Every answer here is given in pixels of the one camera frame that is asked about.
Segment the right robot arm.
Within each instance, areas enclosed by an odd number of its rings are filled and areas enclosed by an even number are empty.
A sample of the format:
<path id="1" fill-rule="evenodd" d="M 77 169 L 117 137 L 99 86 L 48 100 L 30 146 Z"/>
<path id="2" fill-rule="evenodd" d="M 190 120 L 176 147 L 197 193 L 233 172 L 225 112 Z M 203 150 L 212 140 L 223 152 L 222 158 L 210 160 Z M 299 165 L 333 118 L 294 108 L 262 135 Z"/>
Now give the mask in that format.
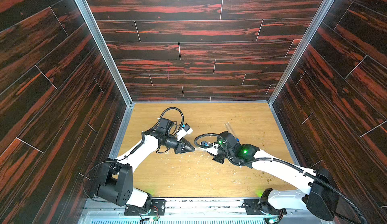
<path id="1" fill-rule="evenodd" d="M 281 215 L 285 209 L 309 211 L 324 221 L 333 221 L 335 217 L 349 223 L 353 220 L 336 212 L 338 201 L 345 201 L 356 213 L 361 224 L 367 220 L 360 208 L 335 185 L 330 173 L 324 168 L 317 171 L 297 166 L 276 158 L 257 146 L 240 144 L 232 133 L 205 133 L 197 136 L 194 144 L 210 153 L 213 160 L 268 173 L 295 187 L 291 191 L 266 189 L 260 197 L 260 210 L 265 214 Z"/>

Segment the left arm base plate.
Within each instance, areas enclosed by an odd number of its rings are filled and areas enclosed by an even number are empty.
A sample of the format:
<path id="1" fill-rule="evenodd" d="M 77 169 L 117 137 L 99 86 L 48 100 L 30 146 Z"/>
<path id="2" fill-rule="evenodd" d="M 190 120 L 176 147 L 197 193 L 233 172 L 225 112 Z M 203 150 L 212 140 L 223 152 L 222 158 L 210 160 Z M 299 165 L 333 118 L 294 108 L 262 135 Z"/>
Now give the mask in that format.
<path id="1" fill-rule="evenodd" d="M 166 199 L 147 200 L 143 207 L 126 205 L 125 216 L 163 216 L 165 214 Z"/>

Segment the clear test tube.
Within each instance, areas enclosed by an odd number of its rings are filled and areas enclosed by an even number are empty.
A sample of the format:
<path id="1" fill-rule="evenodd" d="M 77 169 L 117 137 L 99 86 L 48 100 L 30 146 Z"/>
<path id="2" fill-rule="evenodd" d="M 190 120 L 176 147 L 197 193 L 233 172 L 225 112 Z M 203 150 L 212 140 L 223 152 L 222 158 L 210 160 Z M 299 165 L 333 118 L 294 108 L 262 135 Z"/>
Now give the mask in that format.
<path id="1" fill-rule="evenodd" d="M 232 129 L 232 127 L 231 127 L 229 122 L 225 123 L 224 125 L 225 125 L 225 127 L 226 127 L 228 132 L 233 133 L 233 129 Z"/>
<path id="2" fill-rule="evenodd" d="M 202 148 L 202 147 L 195 147 L 195 151 L 204 151 L 207 152 L 207 148 Z"/>

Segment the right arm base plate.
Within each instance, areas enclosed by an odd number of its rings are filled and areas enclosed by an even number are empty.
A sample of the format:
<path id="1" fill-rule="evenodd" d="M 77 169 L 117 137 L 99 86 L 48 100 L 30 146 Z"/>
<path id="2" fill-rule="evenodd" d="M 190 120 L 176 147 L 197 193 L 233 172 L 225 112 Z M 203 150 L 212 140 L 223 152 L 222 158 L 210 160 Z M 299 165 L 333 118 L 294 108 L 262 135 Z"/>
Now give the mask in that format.
<path id="1" fill-rule="evenodd" d="M 259 198 L 244 199 L 242 206 L 247 215 L 280 215 L 287 214 L 286 209 L 275 209 L 266 200 Z"/>

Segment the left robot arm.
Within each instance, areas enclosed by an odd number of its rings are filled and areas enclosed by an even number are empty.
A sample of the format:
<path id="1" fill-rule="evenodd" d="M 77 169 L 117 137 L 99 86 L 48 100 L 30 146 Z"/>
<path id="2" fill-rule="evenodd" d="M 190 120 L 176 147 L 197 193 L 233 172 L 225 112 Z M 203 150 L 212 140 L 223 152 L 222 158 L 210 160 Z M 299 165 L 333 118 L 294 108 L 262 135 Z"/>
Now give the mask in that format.
<path id="1" fill-rule="evenodd" d="M 175 154 L 194 152 L 193 145 L 185 139 L 191 133 L 192 128 L 185 123 L 180 109 L 165 109 L 156 124 L 141 133 L 141 140 L 134 147 L 90 169 L 94 177 L 89 178 L 91 191 L 84 191 L 85 195 L 89 199 L 97 196 L 100 202 L 132 208 L 141 214 L 149 212 L 153 207 L 152 195 L 134 188 L 135 170 L 151 153 L 160 154 L 162 146 Z"/>

